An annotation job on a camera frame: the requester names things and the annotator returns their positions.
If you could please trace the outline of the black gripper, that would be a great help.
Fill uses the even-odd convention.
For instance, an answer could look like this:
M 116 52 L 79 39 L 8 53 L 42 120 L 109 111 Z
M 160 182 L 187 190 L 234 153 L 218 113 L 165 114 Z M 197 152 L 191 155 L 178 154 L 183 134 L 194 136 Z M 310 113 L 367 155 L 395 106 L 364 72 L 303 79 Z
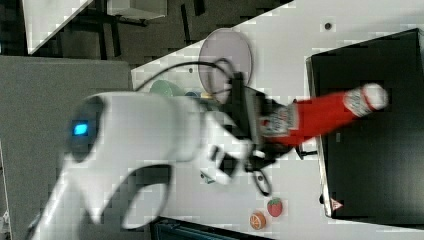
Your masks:
M 231 78 L 229 104 L 232 119 L 240 129 L 241 136 L 252 144 L 245 162 L 248 172 L 259 171 L 291 150 L 298 149 L 298 146 L 266 142 L 260 129 L 262 107 L 264 115 L 271 115 L 286 114 L 288 106 L 246 86 L 241 72 L 236 72 Z

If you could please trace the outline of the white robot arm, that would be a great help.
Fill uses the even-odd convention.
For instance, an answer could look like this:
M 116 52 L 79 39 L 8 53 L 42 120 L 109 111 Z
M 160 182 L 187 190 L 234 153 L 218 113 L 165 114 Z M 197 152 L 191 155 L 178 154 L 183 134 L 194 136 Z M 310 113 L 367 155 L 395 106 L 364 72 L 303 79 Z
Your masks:
M 260 114 L 276 102 L 247 87 L 240 72 L 224 88 L 224 104 L 130 91 L 86 98 L 69 122 L 56 184 L 25 240 L 80 240 L 85 219 L 112 232 L 139 231 L 163 212 L 176 165 L 225 185 L 238 167 L 258 172 L 289 152 L 260 132 Z

